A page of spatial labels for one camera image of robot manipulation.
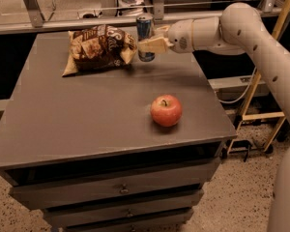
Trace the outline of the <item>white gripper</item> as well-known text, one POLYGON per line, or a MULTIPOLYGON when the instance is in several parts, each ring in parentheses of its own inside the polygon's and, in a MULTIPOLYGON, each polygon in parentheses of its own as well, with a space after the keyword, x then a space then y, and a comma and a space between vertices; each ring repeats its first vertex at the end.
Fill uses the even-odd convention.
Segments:
POLYGON ((176 53, 193 52, 192 19, 180 20, 171 26, 158 27, 154 30, 154 35, 154 38, 138 43, 138 49, 141 52, 161 54, 169 48, 176 53))

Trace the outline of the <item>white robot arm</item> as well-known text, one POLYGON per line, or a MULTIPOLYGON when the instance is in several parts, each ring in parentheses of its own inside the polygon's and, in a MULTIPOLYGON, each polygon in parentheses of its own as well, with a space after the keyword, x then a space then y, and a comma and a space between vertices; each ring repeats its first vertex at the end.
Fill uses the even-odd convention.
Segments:
MULTIPOLYGON (((266 82, 290 125, 290 52, 266 29, 258 11, 246 3, 229 5, 220 16, 180 20, 138 43, 142 52, 244 51, 266 82)), ((267 232, 290 232, 290 147, 277 170, 267 232)))

